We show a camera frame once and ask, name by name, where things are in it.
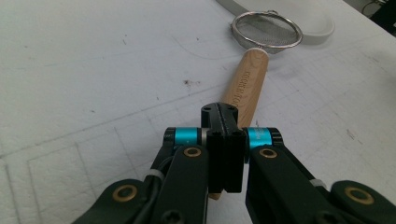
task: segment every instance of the wooden handle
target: wooden handle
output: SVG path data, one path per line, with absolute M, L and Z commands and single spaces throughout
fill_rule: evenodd
M 268 66 L 263 49 L 249 49 L 236 69 L 233 80 L 223 95 L 223 103 L 238 108 L 238 127 L 249 127 L 259 100 Z

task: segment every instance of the white surface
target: white surface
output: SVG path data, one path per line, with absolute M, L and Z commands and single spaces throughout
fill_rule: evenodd
M 318 0 L 217 0 L 238 16 L 247 11 L 274 10 L 303 31 L 304 44 L 321 44 L 334 32 L 334 22 Z
M 328 186 L 351 179 L 396 203 L 396 40 L 321 4 L 337 29 L 271 56 L 252 126 L 277 127 Z M 110 183 L 141 178 L 164 130 L 199 126 L 245 51 L 214 0 L 3 1 L 0 15 L 2 224 L 70 223 Z M 244 197 L 210 201 L 208 223 L 249 223 Z

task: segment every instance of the brass screw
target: brass screw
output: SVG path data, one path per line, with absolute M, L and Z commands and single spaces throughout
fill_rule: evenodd
M 262 155 L 268 159 L 273 159 L 273 158 L 277 157 L 277 153 L 269 148 L 264 148 L 264 149 L 260 150 L 260 155 Z
M 135 185 L 122 185 L 116 188 L 113 192 L 113 199 L 119 203 L 126 203 L 131 201 L 137 194 L 137 187 Z
M 184 155 L 187 157 L 199 157 L 201 153 L 201 149 L 196 147 L 189 147 L 184 149 Z
M 362 203 L 365 205 L 370 205 L 374 203 L 373 196 L 363 189 L 358 189 L 355 187 L 346 187 L 345 194 L 348 198 L 352 199 L 357 203 Z

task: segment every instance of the white table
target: white table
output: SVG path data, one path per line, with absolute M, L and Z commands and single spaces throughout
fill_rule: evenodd
M 252 126 L 277 127 L 328 186 L 350 179 L 396 203 L 396 39 L 321 2 L 335 32 L 270 57 Z M 245 51 L 214 0 L 1 5 L 3 224 L 70 223 L 110 183 L 143 178 L 164 130 L 199 126 Z M 249 223 L 244 199 L 209 201 L 208 223 Z

